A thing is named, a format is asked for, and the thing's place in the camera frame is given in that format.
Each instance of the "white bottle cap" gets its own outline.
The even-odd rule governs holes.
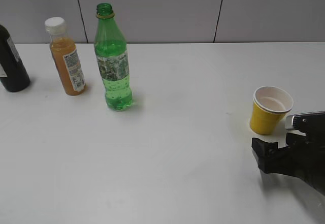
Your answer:
[[[63,34],[67,30],[67,24],[61,17],[51,17],[45,21],[45,30],[51,35]]]

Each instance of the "plastic bottle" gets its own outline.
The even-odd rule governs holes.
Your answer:
[[[98,27],[94,41],[107,105],[117,111],[132,105],[126,40],[114,20],[109,3],[97,5]]]
[[[45,21],[46,31],[51,36],[50,50],[62,85],[68,95],[79,95],[86,89],[76,44],[68,36],[63,18],[52,17]]]

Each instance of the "green liquid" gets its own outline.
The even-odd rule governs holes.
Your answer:
[[[95,52],[101,57],[119,56],[126,51],[126,42],[103,41],[95,46]],[[132,105],[132,91],[129,87],[129,75],[120,80],[111,81],[102,78],[105,87],[105,100],[107,105],[122,111]]]
[[[132,105],[132,91],[129,86],[130,76],[117,81],[102,79],[105,87],[105,100],[116,111],[125,110]]]

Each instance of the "orange juice bottle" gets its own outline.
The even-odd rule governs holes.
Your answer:
[[[63,18],[52,17],[45,21],[45,29],[51,36],[50,50],[59,73],[61,83],[68,95],[79,95],[85,88],[76,44],[69,38]]]

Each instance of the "bottle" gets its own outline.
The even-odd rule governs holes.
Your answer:
[[[132,105],[126,40],[114,20],[109,3],[97,5],[98,27],[94,41],[107,105],[117,111]]]
[[[63,18],[52,17],[45,21],[51,36],[50,50],[66,94],[79,95],[86,89],[76,44],[69,38]]]
[[[5,27],[0,25],[0,81],[9,92],[18,92],[30,84],[29,76]]]

